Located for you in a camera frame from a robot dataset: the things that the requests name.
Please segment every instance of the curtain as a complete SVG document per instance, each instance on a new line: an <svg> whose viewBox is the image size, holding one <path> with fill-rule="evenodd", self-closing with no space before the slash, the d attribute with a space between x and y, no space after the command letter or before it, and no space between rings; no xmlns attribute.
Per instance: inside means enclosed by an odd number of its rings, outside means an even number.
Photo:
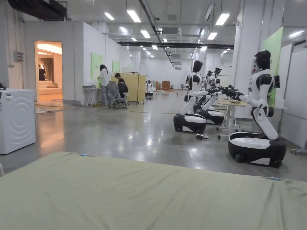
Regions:
<svg viewBox="0 0 307 230"><path fill-rule="evenodd" d="M39 58L38 63L44 66L46 71L46 79L54 83L54 64L53 58Z"/></svg>

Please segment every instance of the polished gray floor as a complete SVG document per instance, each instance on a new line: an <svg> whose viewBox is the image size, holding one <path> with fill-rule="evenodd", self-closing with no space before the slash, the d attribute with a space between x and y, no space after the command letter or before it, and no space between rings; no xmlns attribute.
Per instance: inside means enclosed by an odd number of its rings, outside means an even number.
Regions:
<svg viewBox="0 0 307 230"><path fill-rule="evenodd" d="M9 173L53 152L69 151L307 181L307 156L288 151L279 169L239 164L228 153L227 138L217 139L221 131L215 126L207 125L207 141L197 140L190 132L176 132L173 116L183 106L185 93L157 92L145 105L130 104L128 110L82 107L37 114L37 142L0 156L0 163Z"/></svg>

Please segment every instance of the washing machine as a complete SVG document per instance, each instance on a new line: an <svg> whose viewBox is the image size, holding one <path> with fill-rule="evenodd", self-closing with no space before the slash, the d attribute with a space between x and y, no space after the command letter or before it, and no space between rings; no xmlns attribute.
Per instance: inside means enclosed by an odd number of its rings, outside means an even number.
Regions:
<svg viewBox="0 0 307 230"><path fill-rule="evenodd" d="M0 90L0 154L35 141L34 90Z"/></svg>

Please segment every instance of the white table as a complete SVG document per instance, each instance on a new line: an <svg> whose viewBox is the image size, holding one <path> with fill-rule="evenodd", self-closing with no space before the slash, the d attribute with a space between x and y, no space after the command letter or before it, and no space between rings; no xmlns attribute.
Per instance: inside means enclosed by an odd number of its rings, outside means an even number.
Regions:
<svg viewBox="0 0 307 230"><path fill-rule="evenodd" d="M97 95L97 88L96 86L83 86L83 89L86 91L86 89L90 90L90 94L89 94L89 97L88 97L88 100L87 100L87 103L85 106L88 106L88 107L93 107L92 104L93 104L93 100L95 98L95 96Z"/></svg>
<svg viewBox="0 0 307 230"><path fill-rule="evenodd" d="M220 139L221 136L229 137L233 133L233 127L234 127L233 123L234 123L234 119L235 119L236 107L245 107L248 104L243 102L243 101L241 101L239 103L231 103L231 102L227 101L227 102L219 102L219 104L227 106L226 117L225 117L223 124L225 122L229 122L228 128L224 127L223 125L221 127L219 127L220 129L228 129L228 135L226 135L226 134L218 134L217 135L217 137Z"/></svg>

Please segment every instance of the green panel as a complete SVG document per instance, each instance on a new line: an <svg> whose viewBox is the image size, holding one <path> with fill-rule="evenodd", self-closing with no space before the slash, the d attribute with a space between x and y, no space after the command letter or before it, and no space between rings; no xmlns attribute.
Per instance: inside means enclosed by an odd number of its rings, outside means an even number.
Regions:
<svg viewBox="0 0 307 230"><path fill-rule="evenodd" d="M270 37L265 39L265 41L263 42L263 50L268 50L271 52L270 74L272 76L278 75L280 46L282 42L282 30L283 30L283 27L281 27L278 31L276 31ZM270 93L270 99L268 100L269 107L274 107L275 95L276 95L276 88L273 89Z"/></svg>
<svg viewBox="0 0 307 230"><path fill-rule="evenodd" d="M120 71L120 69L119 69L119 61L112 60L112 70L113 70L113 73L117 73L117 72Z"/></svg>
<svg viewBox="0 0 307 230"><path fill-rule="evenodd" d="M99 87L100 80L100 65L102 65L103 56L96 53L91 53L91 80L97 82L97 87Z"/></svg>

